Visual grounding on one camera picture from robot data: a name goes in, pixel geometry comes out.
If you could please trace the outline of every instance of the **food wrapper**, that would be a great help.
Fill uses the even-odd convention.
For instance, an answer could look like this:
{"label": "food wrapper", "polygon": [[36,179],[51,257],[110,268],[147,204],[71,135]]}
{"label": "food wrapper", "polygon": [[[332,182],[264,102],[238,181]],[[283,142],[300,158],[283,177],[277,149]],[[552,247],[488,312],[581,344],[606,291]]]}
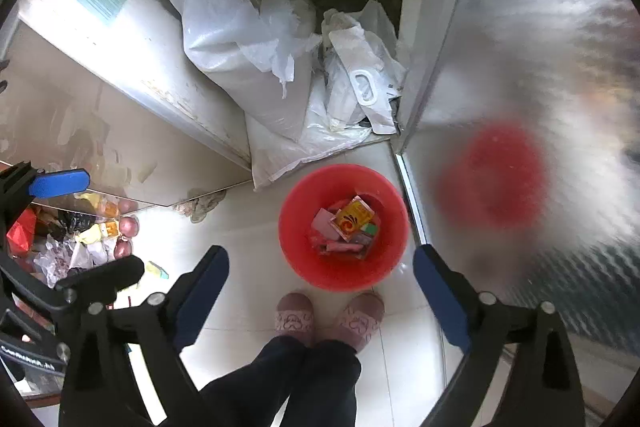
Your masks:
{"label": "food wrapper", "polygon": [[365,203],[361,197],[356,196],[335,215],[331,226],[345,241],[350,241],[354,234],[358,233],[376,213]]}

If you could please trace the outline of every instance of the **pink slipper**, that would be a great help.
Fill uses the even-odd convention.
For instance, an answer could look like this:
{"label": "pink slipper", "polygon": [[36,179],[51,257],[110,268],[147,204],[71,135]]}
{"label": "pink slipper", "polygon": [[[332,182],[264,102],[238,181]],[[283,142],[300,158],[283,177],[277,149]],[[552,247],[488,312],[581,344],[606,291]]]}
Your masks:
{"label": "pink slipper", "polygon": [[360,352],[378,331],[384,316],[385,304],[380,297],[373,293],[360,294],[336,317],[329,338],[349,344]]}
{"label": "pink slipper", "polygon": [[288,293],[276,307],[276,334],[289,335],[311,347],[314,341],[314,306],[302,293]]}

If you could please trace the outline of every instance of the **clutter pile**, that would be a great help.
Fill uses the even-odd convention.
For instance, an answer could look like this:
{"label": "clutter pile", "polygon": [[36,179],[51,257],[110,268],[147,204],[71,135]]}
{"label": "clutter pile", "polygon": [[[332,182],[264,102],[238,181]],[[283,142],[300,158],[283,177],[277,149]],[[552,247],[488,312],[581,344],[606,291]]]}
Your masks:
{"label": "clutter pile", "polygon": [[380,219],[360,197],[341,200],[318,210],[308,232],[320,255],[348,255],[364,259],[380,229]]}
{"label": "clutter pile", "polygon": [[[86,196],[101,197],[92,192]],[[60,279],[131,255],[139,223],[135,217],[119,217],[117,205],[110,210],[115,218],[32,204],[7,233],[8,253],[53,288]]]}
{"label": "clutter pile", "polygon": [[406,70],[382,5],[324,14],[310,0],[170,0],[185,54],[244,110],[255,188],[396,132]]}

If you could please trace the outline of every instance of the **metal screw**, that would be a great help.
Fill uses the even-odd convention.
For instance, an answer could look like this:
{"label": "metal screw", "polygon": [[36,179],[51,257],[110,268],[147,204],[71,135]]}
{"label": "metal screw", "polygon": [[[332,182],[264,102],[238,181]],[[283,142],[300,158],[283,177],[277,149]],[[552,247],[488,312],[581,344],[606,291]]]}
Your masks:
{"label": "metal screw", "polygon": [[482,304],[486,304],[487,306],[493,306],[498,301],[491,292],[480,292],[478,298]]}
{"label": "metal screw", "polygon": [[64,294],[65,301],[68,302],[68,304],[71,304],[78,298],[78,292],[76,292],[76,290],[74,290],[73,288],[65,288]]}
{"label": "metal screw", "polygon": [[162,292],[152,293],[146,298],[146,302],[148,302],[152,306],[159,306],[164,302],[164,297],[165,295]]}
{"label": "metal screw", "polygon": [[88,311],[92,315],[97,315],[104,309],[104,305],[101,302],[92,302],[89,304]]}
{"label": "metal screw", "polygon": [[60,360],[66,363],[71,358],[71,349],[69,349],[69,346],[67,346],[64,342],[60,342],[56,346],[56,354]]}
{"label": "metal screw", "polygon": [[549,302],[549,301],[540,302],[540,309],[549,315],[556,313],[556,307],[554,306],[553,302]]}

